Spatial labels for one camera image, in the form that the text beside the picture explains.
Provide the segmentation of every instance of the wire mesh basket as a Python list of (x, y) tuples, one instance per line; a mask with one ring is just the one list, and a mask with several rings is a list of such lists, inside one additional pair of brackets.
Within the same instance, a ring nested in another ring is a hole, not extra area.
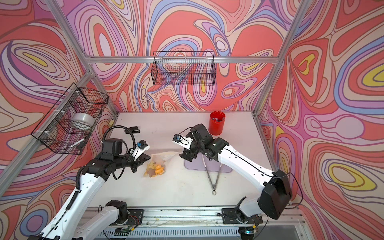
[(153, 56), (154, 85), (215, 85), (213, 51), (155, 51)]
[[(92, 88), (76, 88), (53, 121), (39, 131), (41, 134), (34, 136), (36, 126), (31, 135), (54, 153), (80, 155), (107, 104), (108, 95)], [(79, 120), (78, 116), (87, 119)]]

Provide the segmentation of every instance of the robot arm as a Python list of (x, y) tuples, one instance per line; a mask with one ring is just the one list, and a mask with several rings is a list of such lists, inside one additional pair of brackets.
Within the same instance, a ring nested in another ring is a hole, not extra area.
[(185, 137), (175, 134), (173, 142), (184, 147), (181, 158), (191, 162), (200, 152), (229, 166), (250, 181), (256, 187), (257, 198), (246, 199), (240, 204), (241, 212), (248, 217), (264, 212), (278, 219), (292, 197), (287, 175), (283, 171), (266, 169), (243, 156), (224, 139), (213, 139), (203, 124), (192, 127)]
[(132, 172), (136, 172), (137, 167), (151, 158), (143, 153), (150, 148), (144, 140), (134, 143), (134, 149), (121, 155), (121, 139), (103, 139), (102, 151), (80, 168), (76, 176), (76, 188), (62, 208), (38, 236), (30, 236), (28, 240), (92, 240), (110, 224), (127, 222), (129, 214), (126, 203), (112, 200), (98, 215), (81, 228), (76, 228), (97, 191), (116, 169), (130, 167)]

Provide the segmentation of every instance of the plastic bag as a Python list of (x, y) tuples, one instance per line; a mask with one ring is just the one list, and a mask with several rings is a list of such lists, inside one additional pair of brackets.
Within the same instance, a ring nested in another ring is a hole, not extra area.
[(169, 162), (178, 152), (162, 152), (151, 155), (151, 161), (147, 164), (144, 176), (155, 177), (166, 171), (166, 163)]

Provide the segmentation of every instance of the roll of tape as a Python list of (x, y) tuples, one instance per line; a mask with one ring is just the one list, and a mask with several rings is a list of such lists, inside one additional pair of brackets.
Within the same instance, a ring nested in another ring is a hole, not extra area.
[(86, 113), (75, 113), (71, 120), (72, 126), (79, 130), (90, 130), (95, 123), (95, 119)]

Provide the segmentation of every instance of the pink wall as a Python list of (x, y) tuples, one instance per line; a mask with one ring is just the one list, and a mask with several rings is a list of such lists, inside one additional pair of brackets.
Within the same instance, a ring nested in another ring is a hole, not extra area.
[[(91, 56), (153, 56), (212, 50), (216, 56), (277, 56), (295, 1), (65, 2), (62, 9)], [(217, 64), (216, 86), (153, 86), (151, 64), (96, 64), (118, 111), (250, 111), (271, 64)]]
[(384, 238), (383, 57), (383, 2), (316, 0), (258, 112), (314, 239)]
[[(0, 3), (0, 172), (84, 73), (44, 0), (9, 3)], [(53, 218), (74, 188), (77, 168), (100, 150), (110, 118), (106, 109), (81, 156), (38, 149), (0, 198), (1, 240), (27, 239)]]

